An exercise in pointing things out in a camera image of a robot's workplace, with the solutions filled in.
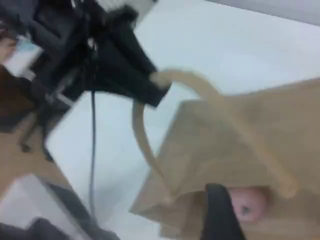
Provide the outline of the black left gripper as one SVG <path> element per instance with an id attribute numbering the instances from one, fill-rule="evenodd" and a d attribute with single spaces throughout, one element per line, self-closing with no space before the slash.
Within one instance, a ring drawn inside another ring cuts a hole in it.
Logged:
<path id="1" fill-rule="evenodd" d="M 109 92 L 157 108 L 171 85 L 160 89 L 150 81 L 140 82 L 140 71 L 157 72 L 137 40 L 133 24 L 138 12 L 128 4 L 104 10 L 98 4 L 84 4 L 83 23 L 88 47 L 82 85 L 89 92 Z"/>

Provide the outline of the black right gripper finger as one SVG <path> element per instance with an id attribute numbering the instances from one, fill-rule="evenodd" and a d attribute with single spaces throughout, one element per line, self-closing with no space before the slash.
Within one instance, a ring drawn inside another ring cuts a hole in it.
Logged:
<path id="1" fill-rule="evenodd" d="M 203 240 L 245 240 L 246 237 L 234 213 L 226 187 L 217 183 L 205 186 L 207 211 L 201 238 Z"/>

